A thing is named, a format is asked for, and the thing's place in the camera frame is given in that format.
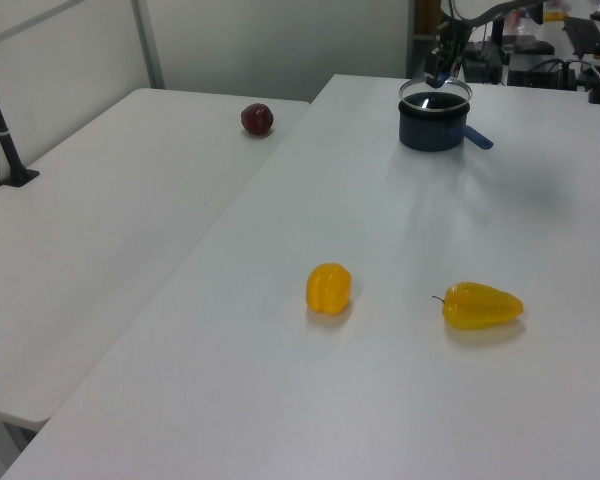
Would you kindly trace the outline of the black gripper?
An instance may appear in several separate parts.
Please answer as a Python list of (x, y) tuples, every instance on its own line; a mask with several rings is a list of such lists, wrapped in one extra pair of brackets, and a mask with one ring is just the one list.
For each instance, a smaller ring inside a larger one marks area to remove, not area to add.
[(464, 23), (447, 19), (436, 28), (435, 41), (426, 56), (426, 84), (434, 89), (440, 88), (455, 75), (455, 61), (463, 45)]

